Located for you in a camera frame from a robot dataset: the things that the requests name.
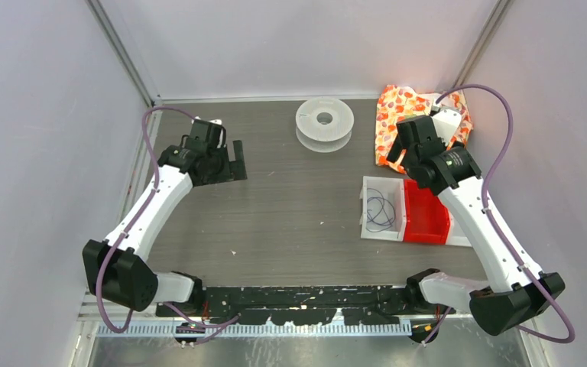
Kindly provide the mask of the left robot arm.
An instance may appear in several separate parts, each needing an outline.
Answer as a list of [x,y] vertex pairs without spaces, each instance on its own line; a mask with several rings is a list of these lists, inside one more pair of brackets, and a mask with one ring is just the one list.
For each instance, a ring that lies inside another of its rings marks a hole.
[[187,317],[203,309],[198,278],[155,273],[147,259],[167,219],[194,187],[246,179],[242,142],[233,141],[231,160],[226,138],[220,120],[194,119],[181,143],[161,153],[154,177],[131,211],[103,240],[90,240],[83,248],[91,294],[133,311],[163,302],[174,302]]

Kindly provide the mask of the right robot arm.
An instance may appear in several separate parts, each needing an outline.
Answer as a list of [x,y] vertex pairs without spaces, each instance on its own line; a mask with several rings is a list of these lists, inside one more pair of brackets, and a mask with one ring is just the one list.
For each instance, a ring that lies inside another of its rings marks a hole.
[[436,117],[418,115],[397,124],[389,161],[401,165],[443,204],[462,228],[486,280],[457,278],[429,268],[407,279],[406,304],[426,313],[441,304],[470,313],[487,334],[497,336],[541,315],[566,288],[560,274],[546,273],[517,241],[502,215],[492,212],[482,172],[461,144],[447,148]]

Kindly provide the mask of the white plastic spool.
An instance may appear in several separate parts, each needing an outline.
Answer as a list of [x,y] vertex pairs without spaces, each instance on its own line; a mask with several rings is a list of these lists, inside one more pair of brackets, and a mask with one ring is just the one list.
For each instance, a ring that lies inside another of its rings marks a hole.
[[296,136],[305,148],[331,153],[349,143],[355,117],[342,100],[316,97],[298,107],[295,122]]

